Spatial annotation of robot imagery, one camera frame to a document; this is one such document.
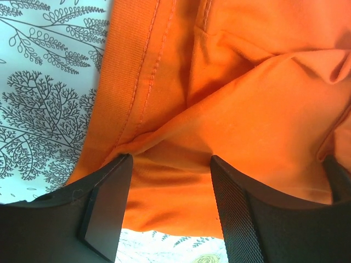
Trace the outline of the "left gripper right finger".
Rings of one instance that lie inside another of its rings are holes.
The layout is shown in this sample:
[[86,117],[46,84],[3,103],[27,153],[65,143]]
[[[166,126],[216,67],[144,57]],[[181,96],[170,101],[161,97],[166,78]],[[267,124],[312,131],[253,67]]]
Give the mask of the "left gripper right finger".
[[350,199],[300,199],[218,156],[210,169],[229,262],[350,262]]

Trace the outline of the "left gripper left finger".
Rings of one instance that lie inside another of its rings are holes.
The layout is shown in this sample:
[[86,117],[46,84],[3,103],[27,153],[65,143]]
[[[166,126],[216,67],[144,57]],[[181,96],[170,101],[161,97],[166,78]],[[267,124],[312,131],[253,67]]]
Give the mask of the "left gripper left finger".
[[1,205],[1,262],[114,262],[133,157],[31,202]]

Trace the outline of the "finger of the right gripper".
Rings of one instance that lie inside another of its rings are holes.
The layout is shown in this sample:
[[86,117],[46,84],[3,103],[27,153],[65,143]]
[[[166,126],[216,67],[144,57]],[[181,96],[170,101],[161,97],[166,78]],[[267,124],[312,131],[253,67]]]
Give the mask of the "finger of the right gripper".
[[323,167],[330,185],[332,202],[337,203],[350,199],[350,176],[337,162],[333,155],[323,160]]

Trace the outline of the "orange t-shirt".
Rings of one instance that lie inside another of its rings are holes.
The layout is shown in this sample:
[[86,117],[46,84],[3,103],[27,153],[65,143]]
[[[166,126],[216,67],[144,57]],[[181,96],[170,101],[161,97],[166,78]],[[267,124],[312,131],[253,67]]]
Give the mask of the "orange t-shirt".
[[74,182],[134,158],[123,227],[220,238],[210,159],[329,204],[350,168],[350,1],[115,1]]

